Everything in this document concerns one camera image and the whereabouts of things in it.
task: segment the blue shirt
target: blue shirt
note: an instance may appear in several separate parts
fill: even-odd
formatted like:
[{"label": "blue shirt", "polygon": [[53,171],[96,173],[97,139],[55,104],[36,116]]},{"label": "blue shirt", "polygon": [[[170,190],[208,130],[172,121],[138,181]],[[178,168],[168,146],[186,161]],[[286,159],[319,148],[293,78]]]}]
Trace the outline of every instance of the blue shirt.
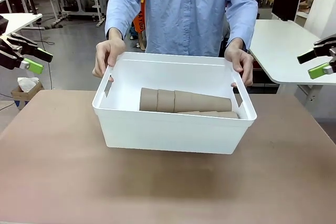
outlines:
[{"label": "blue shirt", "polygon": [[[255,0],[146,0],[146,52],[218,56],[225,14],[230,39],[241,38],[249,48],[258,5]],[[123,36],[140,11],[140,0],[109,0],[106,33],[117,28]]]}]

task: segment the brown table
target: brown table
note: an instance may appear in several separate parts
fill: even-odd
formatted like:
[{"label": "brown table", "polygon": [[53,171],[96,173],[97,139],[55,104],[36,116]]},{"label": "brown table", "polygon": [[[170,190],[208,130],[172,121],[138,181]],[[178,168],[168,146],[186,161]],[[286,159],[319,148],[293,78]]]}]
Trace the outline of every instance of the brown table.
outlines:
[{"label": "brown table", "polygon": [[258,119],[212,155],[106,147],[93,95],[41,91],[0,136],[0,220],[335,223],[336,147],[294,97],[251,95]]}]

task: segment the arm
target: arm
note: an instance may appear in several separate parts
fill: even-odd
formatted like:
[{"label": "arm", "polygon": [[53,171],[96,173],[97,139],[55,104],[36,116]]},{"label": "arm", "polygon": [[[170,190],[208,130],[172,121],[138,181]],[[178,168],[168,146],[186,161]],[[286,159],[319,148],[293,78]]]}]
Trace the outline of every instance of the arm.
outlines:
[{"label": "arm", "polygon": [[240,38],[249,48],[256,23],[258,4],[255,0],[227,0],[227,19],[230,23],[231,34],[228,43]]},{"label": "arm", "polygon": [[125,37],[128,27],[140,11],[140,0],[109,0],[105,34],[109,37],[110,28],[118,29]]}]

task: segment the hand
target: hand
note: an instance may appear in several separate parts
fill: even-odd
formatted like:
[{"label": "hand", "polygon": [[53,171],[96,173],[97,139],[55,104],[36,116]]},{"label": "hand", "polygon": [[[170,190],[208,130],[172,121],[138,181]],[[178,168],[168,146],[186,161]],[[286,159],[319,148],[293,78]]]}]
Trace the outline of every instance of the hand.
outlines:
[{"label": "hand", "polygon": [[231,41],[225,50],[224,57],[233,64],[233,69],[240,73],[243,72],[242,80],[245,86],[253,84],[253,57],[242,50],[243,41],[240,38],[235,38]]},{"label": "hand", "polygon": [[92,74],[102,78],[107,65],[114,67],[118,55],[126,50],[125,42],[122,40],[121,33],[116,28],[109,30],[109,40],[105,40],[96,45],[96,64]]}]

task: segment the computer monitor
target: computer monitor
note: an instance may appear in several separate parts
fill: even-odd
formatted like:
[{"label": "computer monitor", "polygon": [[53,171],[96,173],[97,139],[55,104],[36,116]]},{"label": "computer monitor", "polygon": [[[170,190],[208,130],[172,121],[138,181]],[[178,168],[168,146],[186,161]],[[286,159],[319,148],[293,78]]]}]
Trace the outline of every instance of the computer monitor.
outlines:
[{"label": "computer monitor", "polygon": [[280,19],[295,20],[300,0],[274,0],[272,13]]}]

